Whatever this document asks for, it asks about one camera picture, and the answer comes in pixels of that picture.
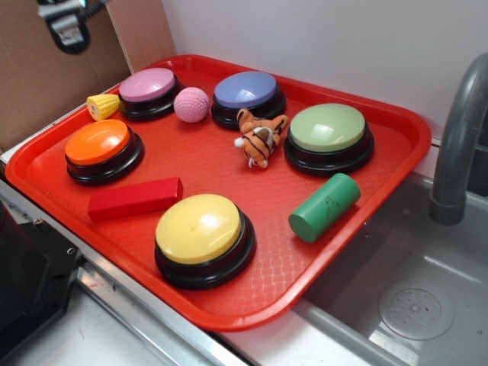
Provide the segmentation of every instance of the white wall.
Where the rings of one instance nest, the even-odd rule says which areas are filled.
[[[196,53],[408,108],[434,137],[488,52],[487,0],[162,0]]]

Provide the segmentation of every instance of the black device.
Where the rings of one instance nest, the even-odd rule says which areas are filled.
[[[80,54],[88,48],[90,33],[86,21],[108,2],[99,0],[88,7],[86,0],[37,0],[39,16],[46,22],[54,43],[68,54]]]
[[[0,364],[66,313],[81,257],[44,221],[17,224],[0,201]]]

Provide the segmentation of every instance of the tray rim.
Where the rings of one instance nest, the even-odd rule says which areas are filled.
[[[220,64],[226,67],[226,70],[229,71],[230,75],[232,75],[234,72],[254,70],[246,66],[240,66],[233,63],[220,61],[218,59],[212,59],[210,57],[194,54],[173,56],[169,57],[168,59],[162,59],[148,66],[148,68],[162,67],[162,65],[164,64],[171,66],[172,63],[176,62],[186,62],[188,64],[187,67],[191,67],[191,63],[193,61],[197,61],[199,63],[210,63],[214,66],[216,64]],[[268,321],[272,321],[273,319],[280,316],[284,311],[289,310],[300,298],[300,295],[310,286],[310,284],[316,279],[316,277],[318,277],[320,272],[323,271],[323,269],[327,265],[329,265],[329,263],[335,258],[335,256],[339,254],[340,250],[347,244],[347,242],[359,231],[362,224],[374,214],[379,206],[382,205],[383,202],[385,202],[385,200],[393,193],[398,185],[400,185],[400,183],[406,178],[406,176],[415,168],[416,164],[426,155],[431,146],[432,133],[430,128],[418,114],[410,110],[381,101],[375,101],[369,98],[352,95],[343,91],[336,91],[330,88],[313,85],[306,82],[300,82],[279,75],[272,75],[277,79],[279,83],[284,85],[299,85],[301,88],[306,88],[307,92],[310,94],[319,93],[321,95],[332,95],[334,98],[347,101],[348,104],[356,103],[361,106],[368,106],[370,108],[380,108],[388,110],[390,113],[396,114],[398,116],[406,117],[408,121],[411,122],[412,126],[415,127],[414,129],[410,130],[410,133],[415,136],[409,136],[409,141],[411,141],[412,139],[416,139],[418,140],[418,142],[415,146],[412,146],[410,154],[396,168],[395,172],[387,178],[387,180],[381,185],[381,187],[376,192],[374,192],[374,194],[364,203],[362,207],[358,208],[357,212],[351,217],[351,219],[340,229],[340,231],[333,237],[333,239],[328,242],[327,246],[325,246],[319,252],[317,257],[315,257],[315,259],[295,279],[290,287],[266,308],[255,311],[253,313],[243,314],[241,316],[218,316],[215,314],[207,313],[201,308],[196,307],[189,299],[187,299],[174,289],[173,292],[178,295],[177,297],[162,299],[162,301],[165,301],[170,306],[175,308],[187,319],[204,329],[224,332],[251,329]],[[119,84],[116,84],[113,88],[108,89],[106,93],[113,93],[118,89],[118,86]],[[54,124],[51,128],[43,131],[38,136],[35,136],[32,140],[27,141],[27,143],[23,145],[20,149],[18,149],[18,151],[15,152],[15,154],[10,158],[5,168],[6,177],[12,185],[17,187],[20,191],[22,191],[31,200],[40,205],[43,209],[43,204],[46,205],[47,201],[47,208],[45,208],[45,210],[49,214],[52,214],[59,222],[63,223],[63,225],[73,231],[74,234],[76,234],[77,236],[80,236],[76,232],[76,229],[79,225],[78,222],[76,220],[72,220],[71,217],[69,217],[68,220],[66,218],[60,219],[59,213],[62,213],[63,208],[59,207],[59,205],[56,205],[56,203],[52,201],[46,200],[42,193],[36,190],[35,185],[32,185],[26,179],[27,177],[24,177],[22,175],[22,172],[25,172],[27,170],[28,166],[35,159],[35,156],[37,156],[37,152],[44,150],[41,149],[40,146],[38,146],[40,145],[41,140],[43,141],[44,145],[46,145],[47,140],[49,142],[49,146],[53,146],[53,144],[51,144],[53,140],[56,140],[55,143],[58,143],[59,139],[54,139],[54,137],[58,136],[59,133],[66,133],[66,130],[70,130],[69,134],[71,134],[72,126],[69,126],[69,122],[71,120],[75,120],[76,116],[82,113],[84,113],[84,108],[76,108],[72,113],[67,114],[62,120]],[[25,155],[29,155],[31,160],[22,160],[21,157]],[[84,233],[82,239],[86,241],[87,244],[89,244],[90,242],[97,242],[99,240],[98,235],[95,235],[92,232]],[[122,255],[120,258],[115,257],[108,260],[110,262],[114,262],[114,264],[117,265],[117,262],[119,260],[124,260],[124,257],[126,256]],[[156,281],[160,282],[160,279],[154,278],[154,276],[152,275],[148,276],[148,274],[144,271],[141,271],[140,268],[137,268],[135,266],[131,267],[132,268],[129,271],[123,271],[131,275],[131,277],[136,276],[136,278],[146,278],[149,283],[155,284]]]

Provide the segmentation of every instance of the button cap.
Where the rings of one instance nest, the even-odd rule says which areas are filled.
[[[364,117],[345,104],[318,104],[298,113],[291,121],[290,132],[302,149],[335,152],[347,149],[362,138]]]
[[[164,95],[174,84],[173,71],[156,67],[129,76],[120,84],[119,93],[125,101],[149,101]]]
[[[215,88],[217,103],[225,108],[252,108],[276,94],[276,80],[266,72],[247,71],[229,76]]]
[[[116,156],[129,139],[130,131],[124,122],[100,120],[78,130],[66,144],[65,154],[72,164],[98,164]]]
[[[156,228],[156,242],[165,257],[183,265],[212,261],[239,237],[236,205],[217,194],[198,194],[169,208]]]

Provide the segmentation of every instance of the sink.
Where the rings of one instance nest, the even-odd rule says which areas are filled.
[[[397,364],[486,364],[488,200],[468,194],[464,220],[441,226],[431,187],[409,175],[303,298],[315,323],[333,318]]]

